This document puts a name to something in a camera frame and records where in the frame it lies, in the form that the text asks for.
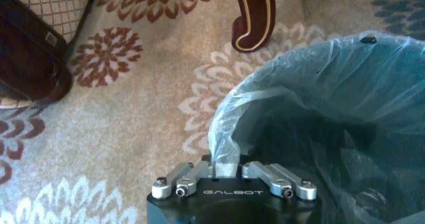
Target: chair leg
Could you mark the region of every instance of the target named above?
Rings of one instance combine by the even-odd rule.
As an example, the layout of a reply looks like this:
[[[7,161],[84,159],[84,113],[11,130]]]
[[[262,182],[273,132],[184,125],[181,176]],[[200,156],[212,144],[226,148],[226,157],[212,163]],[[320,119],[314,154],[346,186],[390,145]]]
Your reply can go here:
[[[241,16],[233,22],[232,45],[252,52],[266,42],[274,28],[274,0],[237,0]]]

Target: clear plastic liner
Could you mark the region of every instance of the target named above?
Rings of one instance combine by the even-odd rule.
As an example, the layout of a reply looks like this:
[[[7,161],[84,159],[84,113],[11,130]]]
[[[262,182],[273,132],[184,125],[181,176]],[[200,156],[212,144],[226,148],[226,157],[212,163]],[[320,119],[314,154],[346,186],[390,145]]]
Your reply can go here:
[[[218,177],[244,154],[312,180],[322,223],[417,220],[425,43],[366,31],[274,58],[220,104],[209,144]]]

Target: white flower pattern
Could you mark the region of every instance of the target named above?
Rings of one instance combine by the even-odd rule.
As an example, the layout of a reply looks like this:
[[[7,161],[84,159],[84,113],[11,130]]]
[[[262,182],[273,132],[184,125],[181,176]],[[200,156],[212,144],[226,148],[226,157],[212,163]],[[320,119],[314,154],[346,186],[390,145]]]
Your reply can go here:
[[[325,34],[318,26],[305,27],[301,23],[288,28],[277,23],[270,40],[265,47],[253,53],[242,54],[233,50],[230,43],[222,51],[210,53],[210,63],[197,67],[193,72],[196,81],[192,83],[192,96],[180,104],[180,111],[188,116],[184,131],[188,137],[182,149],[197,154],[208,149],[208,127],[218,103],[232,88],[244,78],[273,57],[292,49],[338,37],[337,33]]]
[[[126,223],[137,221],[137,209],[124,208],[122,197],[117,188],[106,193],[106,181],[92,188],[85,176],[73,186],[65,178],[56,188],[49,183],[39,192],[35,200],[23,198],[15,213],[1,211],[1,224],[20,223]]]

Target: checkered fabric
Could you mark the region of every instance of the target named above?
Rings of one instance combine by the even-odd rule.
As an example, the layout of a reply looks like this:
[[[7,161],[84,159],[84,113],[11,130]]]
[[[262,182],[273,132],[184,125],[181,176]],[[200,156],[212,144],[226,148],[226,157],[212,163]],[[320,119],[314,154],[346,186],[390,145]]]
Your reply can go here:
[[[69,42],[88,0],[20,0]]]

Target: screw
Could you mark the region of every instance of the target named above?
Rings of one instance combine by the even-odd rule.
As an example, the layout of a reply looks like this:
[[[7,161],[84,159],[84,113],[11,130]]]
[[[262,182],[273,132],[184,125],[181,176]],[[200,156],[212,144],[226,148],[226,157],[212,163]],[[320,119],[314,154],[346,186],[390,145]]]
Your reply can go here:
[[[162,186],[166,184],[166,177],[158,177],[157,180],[154,181],[154,184],[158,186]]]
[[[282,190],[282,196],[284,198],[292,198],[293,196],[293,190],[290,188],[284,188]]]
[[[312,184],[310,181],[302,180],[302,181],[301,181],[301,185],[302,185],[302,187],[305,187],[305,188],[310,188],[313,184]]]
[[[188,194],[188,188],[185,186],[180,186],[176,189],[176,195],[182,198],[186,194]]]

